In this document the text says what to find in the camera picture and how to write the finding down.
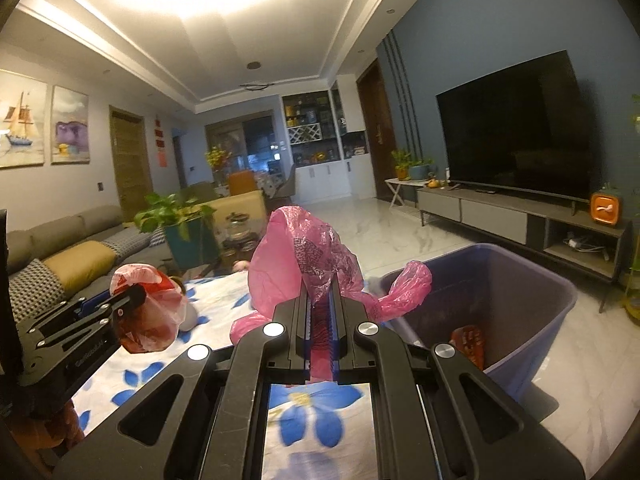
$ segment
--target blue wall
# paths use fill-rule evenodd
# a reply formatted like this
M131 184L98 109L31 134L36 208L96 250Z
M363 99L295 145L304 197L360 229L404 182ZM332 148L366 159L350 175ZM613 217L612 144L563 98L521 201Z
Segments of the blue wall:
M418 0L392 34L406 67L424 156L436 160L440 173L444 175L447 153L437 94L567 50L596 113L603 177L623 191L627 204L640 200L633 197L634 188L640 188L640 136L631 122L632 94L640 94L640 38L617 0ZM378 57L396 139L405 146L383 44ZM627 207L625 216L631 213Z

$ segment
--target drawer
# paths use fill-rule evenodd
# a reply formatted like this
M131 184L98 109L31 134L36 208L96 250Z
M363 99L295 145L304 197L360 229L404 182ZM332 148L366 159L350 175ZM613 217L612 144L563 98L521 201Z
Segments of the drawer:
M418 208L427 213L443 216L460 222L460 199L437 195L429 191L418 191Z
M527 243L527 214L495 205L461 200L462 223L508 238L519 244Z

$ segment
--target purple plastic bin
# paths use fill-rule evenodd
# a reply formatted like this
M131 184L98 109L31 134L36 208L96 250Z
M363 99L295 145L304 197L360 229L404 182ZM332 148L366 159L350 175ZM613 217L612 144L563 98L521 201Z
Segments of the purple plastic bin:
M476 244L425 262L431 292L415 310L390 322L407 343L430 348L468 324L484 332L485 373L513 399L529 386L574 307L574 284L492 244ZM373 285L388 294L400 270Z

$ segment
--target orange chair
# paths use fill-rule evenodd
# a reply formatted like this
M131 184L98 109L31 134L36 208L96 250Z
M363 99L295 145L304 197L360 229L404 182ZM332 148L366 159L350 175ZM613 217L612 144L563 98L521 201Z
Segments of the orange chair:
M254 179L254 172L251 170L230 174L227 183L229 184L229 195L231 196L242 195L258 189Z

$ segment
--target orange decorative box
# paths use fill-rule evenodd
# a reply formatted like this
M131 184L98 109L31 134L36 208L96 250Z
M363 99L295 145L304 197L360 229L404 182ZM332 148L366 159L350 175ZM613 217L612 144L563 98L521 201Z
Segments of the orange decorative box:
M604 193L591 195L591 218L596 222L615 225L620 219L620 199Z

